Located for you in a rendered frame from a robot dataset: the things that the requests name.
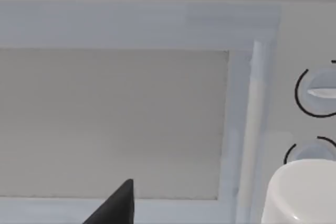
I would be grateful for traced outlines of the pale microwave knob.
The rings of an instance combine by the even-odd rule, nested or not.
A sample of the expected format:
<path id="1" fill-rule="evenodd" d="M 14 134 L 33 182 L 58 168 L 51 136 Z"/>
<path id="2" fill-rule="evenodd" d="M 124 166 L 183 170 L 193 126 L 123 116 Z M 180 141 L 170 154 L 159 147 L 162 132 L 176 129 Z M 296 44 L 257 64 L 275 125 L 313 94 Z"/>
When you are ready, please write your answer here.
<path id="1" fill-rule="evenodd" d="M 315 139 L 306 143 L 294 144 L 285 153 L 283 163 L 287 164 L 302 159 L 336 161 L 336 144 L 325 139 Z"/>
<path id="2" fill-rule="evenodd" d="M 309 70 L 299 84 L 299 101 L 315 115 L 336 112 L 336 67 Z"/>

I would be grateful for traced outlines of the pale microwave oven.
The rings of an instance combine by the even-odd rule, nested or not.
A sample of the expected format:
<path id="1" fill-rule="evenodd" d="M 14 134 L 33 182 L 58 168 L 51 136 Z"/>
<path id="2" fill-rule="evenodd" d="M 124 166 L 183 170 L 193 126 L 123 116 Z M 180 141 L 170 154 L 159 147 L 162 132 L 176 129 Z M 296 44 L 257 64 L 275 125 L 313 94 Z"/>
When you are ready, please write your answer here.
<path id="1" fill-rule="evenodd" d="M 0 1 L 279 5 L 249 224 L 288 149 L 336 142 L 336 114 L 299 101 L 309 70 L 336 67 L 336 0 Z M 139 200 L 217 200 L 229 62 L 228 50 L 0 48 L 0 224 L 82 224 L 128 178 L 135 217 Z"/>

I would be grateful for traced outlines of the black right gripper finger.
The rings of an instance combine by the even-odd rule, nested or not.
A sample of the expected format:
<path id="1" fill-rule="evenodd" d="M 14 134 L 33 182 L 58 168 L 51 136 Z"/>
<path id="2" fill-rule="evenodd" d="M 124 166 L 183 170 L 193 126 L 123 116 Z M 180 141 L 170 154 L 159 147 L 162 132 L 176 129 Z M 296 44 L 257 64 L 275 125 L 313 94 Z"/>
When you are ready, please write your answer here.
<path id="1" fill-rule="evenodd" d="M 134 224 L 134 180 L 127 179 L 83 224 Z"/>

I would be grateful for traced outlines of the pale blue microwave door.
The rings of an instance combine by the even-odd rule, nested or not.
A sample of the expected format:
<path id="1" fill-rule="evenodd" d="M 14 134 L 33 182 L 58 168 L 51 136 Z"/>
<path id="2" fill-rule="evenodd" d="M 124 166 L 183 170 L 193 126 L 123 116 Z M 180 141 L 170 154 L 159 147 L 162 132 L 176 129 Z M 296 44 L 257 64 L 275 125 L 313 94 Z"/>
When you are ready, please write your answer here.
<path id="1" fill-rule="evenodd" d="M 254 41 L 269 44 L 265 112 L 280 16 L 263 3 L 0 1 L 0 48 L 228 50 L 217 200 L 139 200 L 135 221 L 236 224 Z"/>

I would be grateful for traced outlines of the white cup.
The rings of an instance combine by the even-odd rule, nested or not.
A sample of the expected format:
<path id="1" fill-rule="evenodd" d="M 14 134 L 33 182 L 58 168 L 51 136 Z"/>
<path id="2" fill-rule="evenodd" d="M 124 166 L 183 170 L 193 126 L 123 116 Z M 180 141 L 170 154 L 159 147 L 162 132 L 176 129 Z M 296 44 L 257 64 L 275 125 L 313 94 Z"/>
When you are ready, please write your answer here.
<path id="1" fill-rule="evenodd" d="M 277 169 L 261 224 L 336 224 L 336 161 L 303 159 Z"/>

